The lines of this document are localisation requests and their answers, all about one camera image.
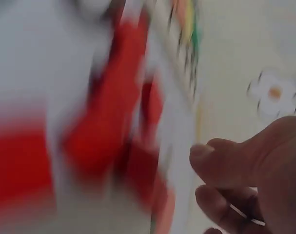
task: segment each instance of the red shape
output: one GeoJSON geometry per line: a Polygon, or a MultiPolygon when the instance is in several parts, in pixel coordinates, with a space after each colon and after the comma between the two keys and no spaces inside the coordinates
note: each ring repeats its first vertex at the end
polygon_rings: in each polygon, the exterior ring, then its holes
{"type": "Polygon", "coordinates": [[[147,142],[153,142],[163,111],[163,99],[155,77],[152,81],[143,84],[141,108],[143,113],[143,138],[147,142]]]}
{"type": "Polygon", "coordinates": [[[53,192],[43,124],[6,128],[0,132],[0,208],[40,192],[53,192]]]}
{"type": "Polygon", "coordinates": [[[167,187],[158,172],[158,151],[149,152],[133,144],[125,179],[145,209],[154,214],[162,210],[167,199],[167,187]]]}
{"type": "Polygon", "coordinates": [[[114,162],[114,175],[117,179],[121,179],[121,180],[125,179],[131,148],[132,148],[131,143],[129,142],[125,143],[120,155],[116,158],[114,162]]]}
{"type": "Polygon", "coordinates": [[[146,26],[125,21],[115,27],[108,64],[89,106],[64,140],[80,173],[103,178],[123,148],[140,95],[137,78],[146,47],[146,26]]]}
{"type": "Polygon", "coordinates": [[[155,214],[155,232],[154,234],[169,234],[173,223],[173,215],[175,210],[176,196],[174,189],[167,192],[166,201],[163,207],[155,214]]]}

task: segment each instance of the orange flower center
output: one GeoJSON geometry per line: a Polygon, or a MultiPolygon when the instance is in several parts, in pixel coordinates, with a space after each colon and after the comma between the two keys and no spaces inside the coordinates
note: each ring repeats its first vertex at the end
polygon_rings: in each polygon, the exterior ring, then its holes
{"type": "Polygon", "coordinates": [[[278,85],[271,86],[268,91],[268,97],[273,101],[279,101],[282,95],[282,88],[278,85]]]}

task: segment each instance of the white flower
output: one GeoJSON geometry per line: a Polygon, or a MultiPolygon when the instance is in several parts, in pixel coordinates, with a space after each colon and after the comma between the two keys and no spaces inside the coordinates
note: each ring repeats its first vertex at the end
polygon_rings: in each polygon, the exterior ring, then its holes
{"type": "Polygon", "coordinates": [[[276,119],[296,113],[296,81],[281,78],[274,70],[261,72],[251,81],[247,94],[258,101],[261,117],[276,119]]]}

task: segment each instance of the finger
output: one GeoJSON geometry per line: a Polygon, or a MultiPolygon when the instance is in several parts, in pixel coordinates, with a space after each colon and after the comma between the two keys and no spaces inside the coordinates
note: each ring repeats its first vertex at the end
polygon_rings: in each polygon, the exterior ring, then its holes
{"type": "Polygon", "coordinates": [[[267,156],[294,137],[296,117],[285,117],[243,143],[214,139],[209,142],[211,146],[192,147],[190,163],[203,181],[212,187],[254,187],[266,169],[272,166],[267,163],[267,156]]]}
{"type": "Polygon", "coordinates": [[[248,218],[264,221],[255,190],[245,187],[234,190],[220,190],[219,192],[248,218]]]}
{"type": "Polygon", "coordinates": [[[210,228],[204,234],[222,234],[222,232],[216,228],[210,228]]]}
{"type": "Polygon", "coordinates": [[[236,142],[231,140],[225,140],[220,138],[211,139],[207,145],[213,147],[214,149],[218,149],[220,151],[228,150],[231,147],[235,147],[237,145],[236,142]]]}
{"type": "Polygon", "coordinates": [[[209,219],[230,234],[270,234],[265,226],[258,225],[233,210],[215,188],[203,185],[197,189],[196,197],[198,205],[209,219]]]}

